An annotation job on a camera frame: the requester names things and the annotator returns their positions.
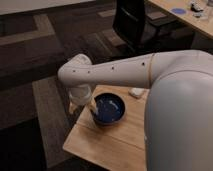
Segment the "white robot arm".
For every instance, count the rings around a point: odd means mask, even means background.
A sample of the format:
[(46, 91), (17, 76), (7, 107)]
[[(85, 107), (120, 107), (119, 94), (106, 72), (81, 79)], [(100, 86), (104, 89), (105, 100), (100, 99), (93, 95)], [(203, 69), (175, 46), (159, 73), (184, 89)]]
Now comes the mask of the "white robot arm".
[(179, 50), (101, 64), (78, 54), (58, 78), (76, 105), (89, 102), (92, 85), (148, 89), (147, 171), (213, 171), (213, 54)]

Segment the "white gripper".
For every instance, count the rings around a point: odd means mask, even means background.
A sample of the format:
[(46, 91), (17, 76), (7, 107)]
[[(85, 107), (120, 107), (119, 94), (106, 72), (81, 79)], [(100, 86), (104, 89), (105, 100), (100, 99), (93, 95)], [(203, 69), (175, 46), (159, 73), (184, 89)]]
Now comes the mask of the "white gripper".
[(69, 105), (69, 113), (73, 114), (75, 111), (75, 105), (86, 105), (90, 109), (90, 111), (97, 115), (98, 114), (98, 107), (95, 101), (91, 101), (91, 87), (89, 85), (80, 85), (77, 87), (72, 87), (69, 90), (69, 98), (70, 98), (70, 105)]

